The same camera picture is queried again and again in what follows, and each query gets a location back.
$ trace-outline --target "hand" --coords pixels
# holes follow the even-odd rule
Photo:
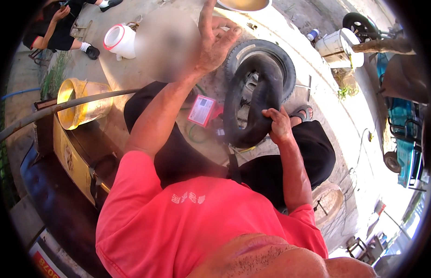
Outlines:
[[[232,44],[239,38],[242,29],[224,17],[212,16],[217,0],[207,0],[199,18],[202,51],[195,70],[205,75],[217,69],[225,60]]]
[[[57,22],[62,18],[65,18],[71,12],[69,5],[61,6],[59,10],[53,15],[52,20]]]
[[[268,110],[262,110],[262,114],[265,117],[271,117],[272,119],[272,131],[269,132],[269,135],[276,145],[288,142],[293,138],[290,117],[283,106],[280,107],[280,112],[274,108],[269,108]]]

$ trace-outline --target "tire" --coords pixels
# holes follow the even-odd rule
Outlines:
[[[360,13],[348,13],[344,16],[344,19],[342,19],[342,27],[350,29],[351,31],[355,32],[357,29],[358,32],[356,32],[357,38],[364,42],[365,39],[363,37],[359,36],[360,32],[366,32],[366,33],[376,33],[374,36],[367,36],[366,38],[372,40],[378,40],[381,39],[381,36],[379,35],[379,30],[376,26],[374,26],[368,18],[363,16]]]
[[[230,82],[238,69],[239,65],[248,57],[257,53],[265,53],[279,65],[283,77],[282,103],[284,103],[293,93],[296,85],[296,69],[290,56],[278,45],[265,40],[248,40],[244,41],[228,54],[225,64],[225,76]]]
[[[395,152],[386,152],[384,154],[385,166],[394,173],[401,173],[401,165],[398,162],[398,155]]]

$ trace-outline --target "black strap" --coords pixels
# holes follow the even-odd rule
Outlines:
[[[113,156],[112,154],[107,154],[107,155],[103,156],[102,158],[94,161],[89,166],[89,174],[91,176],[90,192],[91,192],[92,198],[94,199],[94,202],[95,202],[95,208],[97,209],[98,212],[101,211],[101,208],[104,205],[104,201],[101,201],[98,198],[98,188],[100,188],[103,180],[100,177],[98,177],[98,175],[95,173],[95,168],[96,168],[97,164],[99,164],[100,162],[102,162],[106,159],[109,159],[109,158],[111,158],[114,162],[116,162],[115,156]]]
[[[229,158],[229,173],[231,175],[231,180],[237,182],[238,184],[242,184],[242,177],[240,175],[239,170],[239,164],[237,162],[237,157],[235,156],[235,153],[231,153],[229,151],[229,146],[227,144],[224,144],[225,152],[228,154]]]

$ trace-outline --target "white bucket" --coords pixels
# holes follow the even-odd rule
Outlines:
[[[342,28],[318,40],[315,48],[333,69],[358,68],[363,65],[363,53],[354,53],[352,45],[359,43],[359,39],[350,29]],[[324,57],[341,51],[345,52]]]
[[[117,24],[107,31],[104,36],[104,49],[123,56],[126,59],[135,58],[135,32],[126,25]]]

